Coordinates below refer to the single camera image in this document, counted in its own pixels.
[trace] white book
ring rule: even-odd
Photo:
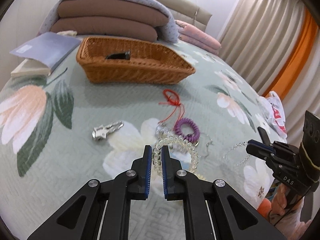
[[[51,70],[40,61],[26,58],[12,72],[11,77],[20,77],[28,75],[50,76]]]

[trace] white plastic bag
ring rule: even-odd
[[[267,123],[278,133],[278,135],[286,139],[287,132],[285,130],[285,115],[281,100],[276,92],[271,91],[267,98],[259,97],[259,102],[264,107],[263,114]]]

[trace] metal pivot screw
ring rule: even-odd
[[[177,175],[180,177],[186,176],[187,172],[185,170],[178,170]]]
[[[96,181],[95,179],[90,180],[88,185],[89,187],[96,187],[98,185],[98,181]]]
[[[225,186],[225,182],[224,182],[224,180],[222,180],[222,179],[217,179],[216,180],[216,185],[218,186],[218,187],[224,187]]]
[[[125,174],[127,174],[128,177],[133,177],[136,175],[136,172],[134,170],[128,170]]]

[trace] folded blanket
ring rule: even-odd
[[[209,46],[205,45],[204,43],[202,43],[201,41],[197,41],[196,39],[192,38],[192,37],[189,37],[187,35],[184,35],[184,34],[180,34],[179,35],[179,39],[182,40],[182,41],[185,41],[187,43],[190,43],[192,45],[195,45],[201,49],[204,49],[206,50],[207,52],[210,52],[214,55],[218,55],[219,53],[219,50],[217,49],[213,49],[213,48],[210,48]]]
[[[78,35],[113,35],[150,42],[156,42],[158,37],[148,24],[102,16],[61,18],[51,28],[54,33],[66,30],[75,30]]]
[[[65,0],[58,6],[60,18],[104,16],[159,27],[169,19],[157,9],[123,0]]]
[[[193,26],[192,24],[179,21],[179,20],[176,20],[176,24],[179,26],[178,32],[180,34],[184,34],[191,38],[194,38],[197,41],[202,42],[203,44],[207,45],[212,49],[218,50],[221,48],[220,42],[218,42],[215,38],[211,37],[210,35],[199,30],[197,27]]]
[[[59,4],[64,0],[59,0],[56,5],[50,10],[49,14],[47,15],[46,19],[42,23],[38,35],[46,33],[50,31],[51,27],[59,20],[59,15],[57,12]],[[160,30],[161,38],[165,41],[177,43],[178,42],[178,29],[177,25],[175,24],[174,18],[172,13],[169,11],[167,7],[165,7],[162,3],[159,3],[157,0],[124,0],[139,3],[142,5],[149,6],[151,8],[157,9],[166,15],[169,18],[169,22],[161,27],[158,27]]]

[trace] headboard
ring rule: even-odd
[[[172,12],[176,20],[190,23],[205,31],[212,14],[188,0],[157,0]]]

